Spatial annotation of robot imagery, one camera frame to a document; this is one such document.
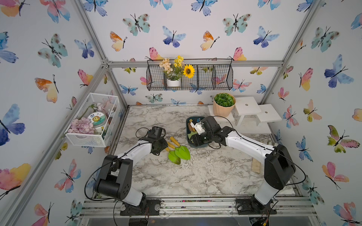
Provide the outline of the green shovel wooden handle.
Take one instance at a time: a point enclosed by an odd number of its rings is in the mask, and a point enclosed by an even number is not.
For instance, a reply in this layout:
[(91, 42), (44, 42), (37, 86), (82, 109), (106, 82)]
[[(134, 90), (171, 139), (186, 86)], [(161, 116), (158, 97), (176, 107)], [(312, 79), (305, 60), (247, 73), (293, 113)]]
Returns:
[(188, 133), (188, 139), (191, 139), (191, 137), (195, 134), (198, 134), (197, 131), (191, 126), (191, 123), (188, 123), (188, 129), (189, 129), (189, 133)]

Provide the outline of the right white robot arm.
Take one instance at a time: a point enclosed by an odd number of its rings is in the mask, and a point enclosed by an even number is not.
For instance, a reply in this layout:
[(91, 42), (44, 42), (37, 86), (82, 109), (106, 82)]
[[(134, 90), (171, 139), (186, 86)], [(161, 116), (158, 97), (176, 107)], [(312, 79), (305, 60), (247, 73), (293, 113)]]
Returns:
[(190, 123), (197, 132), (191, 136), (194, 146), (217, 143), (242, 151), (264, 166), (264, 180), (257, 192), (250, 198), (238, 199), (236, 208), (239, 215), (276, 214), (272, 210), (272, 200), (296, 172), (287, 148), (283, 145), (271, 146), (239, 134), (232, 126), (221, 127), (215, 117), (208, 116)]

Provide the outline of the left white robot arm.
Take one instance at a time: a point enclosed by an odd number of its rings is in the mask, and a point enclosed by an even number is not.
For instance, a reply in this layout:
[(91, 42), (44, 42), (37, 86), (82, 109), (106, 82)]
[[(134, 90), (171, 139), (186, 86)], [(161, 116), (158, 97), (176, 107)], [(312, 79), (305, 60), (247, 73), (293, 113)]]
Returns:
[(143, 205), (144, 193), (132, 187), (133, 167), (150, 153), (159, 155), (168, 147), (166, 130), (154, 126), (126, 152), (107, 155), (99, 169), (95, 191), (132, 206)]

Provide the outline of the teal plastic storage box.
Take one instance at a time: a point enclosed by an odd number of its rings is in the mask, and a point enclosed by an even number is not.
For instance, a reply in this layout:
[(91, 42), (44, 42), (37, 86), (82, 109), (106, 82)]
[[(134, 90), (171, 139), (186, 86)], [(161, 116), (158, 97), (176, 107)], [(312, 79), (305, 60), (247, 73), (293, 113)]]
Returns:
[(204, 119), (205, 117), (203, 116), (192, 116), (192, 117), (189, 117), (187, 120), (186, 120), (186, 133), (187, 133), (187, 142), (189, 144), (190, 147), (192, 148), (204, 148), (204, 147), (207, 147), (208, 144), (210, 144), (211, 142), (209, 143), (204, 143), (203, 141), (200, 143), (200, 144), (195, 144), (194, 140), (193, 140), (193, 136), (196, 135), (198, 136), (198, 132), (191, 126), (191, 123), (193, 122), (194, 124), (195, 123), (198, 123), (200, 122), (202, 119)]

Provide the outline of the terracotta pot green plant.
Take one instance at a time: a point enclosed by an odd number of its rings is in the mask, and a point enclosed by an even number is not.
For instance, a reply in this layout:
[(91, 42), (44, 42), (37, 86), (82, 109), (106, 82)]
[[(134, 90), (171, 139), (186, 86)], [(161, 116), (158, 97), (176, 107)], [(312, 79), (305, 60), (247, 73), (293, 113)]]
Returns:
[(235, 107), (236, 99), (228, 93), (218, 93), (213, 97), (213, 112), (216, 116), (227, 117)]

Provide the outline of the white stepped wooden stand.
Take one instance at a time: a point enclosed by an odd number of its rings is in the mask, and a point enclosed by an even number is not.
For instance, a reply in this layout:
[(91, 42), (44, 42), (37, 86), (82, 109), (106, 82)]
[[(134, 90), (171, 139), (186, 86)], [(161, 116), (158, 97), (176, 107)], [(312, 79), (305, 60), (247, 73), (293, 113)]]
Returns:
[(243, 135), (270, 135), (269, 124), (282, 121), (271, 104), (258, 105), (254, 97), (236, 98), (236, 106), (226, 118), (216, 117), (221, 127), (232, 125)]

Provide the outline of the round tin green lid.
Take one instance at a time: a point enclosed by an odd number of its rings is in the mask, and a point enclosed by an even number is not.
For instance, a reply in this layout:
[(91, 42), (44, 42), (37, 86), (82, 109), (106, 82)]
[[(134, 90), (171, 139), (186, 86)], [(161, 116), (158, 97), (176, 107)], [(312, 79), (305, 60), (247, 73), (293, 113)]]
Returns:
[(94, 128), (104, 127), (107, 123), (106, 115), (102, 112), (94, 112), (87, 119), (93, 124)]

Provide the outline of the white pot with flowers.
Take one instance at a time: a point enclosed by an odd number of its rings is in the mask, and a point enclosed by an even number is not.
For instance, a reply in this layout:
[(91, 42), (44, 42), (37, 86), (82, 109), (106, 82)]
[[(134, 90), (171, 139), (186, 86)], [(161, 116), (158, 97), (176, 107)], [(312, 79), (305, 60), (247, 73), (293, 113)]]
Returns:
[(182, 78), (192, 79), (196, 74), (194, 66), (185, 64), (182, 56), (178, 56), (173, 62), (170, 58), (164, 58), (159, 63), (159, 67), (163, 69), (166, 85), (171, 88), (180, 87)]

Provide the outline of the pink artificial hydrangea flowers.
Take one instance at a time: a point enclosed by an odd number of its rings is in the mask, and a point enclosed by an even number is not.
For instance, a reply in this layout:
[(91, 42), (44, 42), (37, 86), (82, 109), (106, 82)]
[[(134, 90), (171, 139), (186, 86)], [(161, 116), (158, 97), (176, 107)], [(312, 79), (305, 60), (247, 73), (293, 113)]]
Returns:
[(77, 134), (94, 134), (95, 129), (93, 127), (93, 123), (89, 119), (83, 117), (81, 119), (74, 119), (67, 132)]

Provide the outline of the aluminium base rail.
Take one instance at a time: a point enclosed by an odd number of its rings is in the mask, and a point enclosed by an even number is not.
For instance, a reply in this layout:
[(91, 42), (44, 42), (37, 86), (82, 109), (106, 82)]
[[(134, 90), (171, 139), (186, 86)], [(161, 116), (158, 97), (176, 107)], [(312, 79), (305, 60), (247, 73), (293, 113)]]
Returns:
[(155, 197), (146, 199), (146, 209), (138, 211), (122, 202), (86, 201), (81, 218), (176, 218), (176, 217), (315, 217), (307, 197), (282, 196), (272, 199), (264, 210), (250, 207), (249, 197)]

